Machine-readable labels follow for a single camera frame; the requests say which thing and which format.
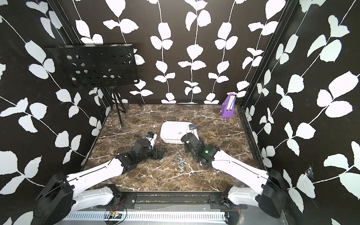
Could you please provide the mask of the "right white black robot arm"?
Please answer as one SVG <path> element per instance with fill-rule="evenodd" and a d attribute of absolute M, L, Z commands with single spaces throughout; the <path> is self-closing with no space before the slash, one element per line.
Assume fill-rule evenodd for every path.
<path fill-rule="evenodd" d="M 264 213 L 280 218 L 288 197 L 286 185 L 281 174 L 249 166 L 225 153 L 217 146 L 204 144 L 193 133 L 181 138 L 186 152 L 190 152 L 194 161 L 225 172 L 248 187 L 231 187 L 224 198 L 234 205 L 245 204 L 259 207 Z"/>

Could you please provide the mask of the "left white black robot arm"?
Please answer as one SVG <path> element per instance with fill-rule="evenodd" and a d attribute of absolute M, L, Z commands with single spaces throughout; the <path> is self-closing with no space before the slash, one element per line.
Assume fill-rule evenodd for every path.
<path fill-rule="evenodd" d="M 165 148 L 155 147 L 156 137 L 137 140 L 132 148 L 91 169 L 53 175 L 36 197 L 33 216 L 44 225 L 53 225 L 68 214 L 90 207 L 94 195 L 87 190 L 105 180 L 124 175 L 147 159 L 161 160 Z"/>

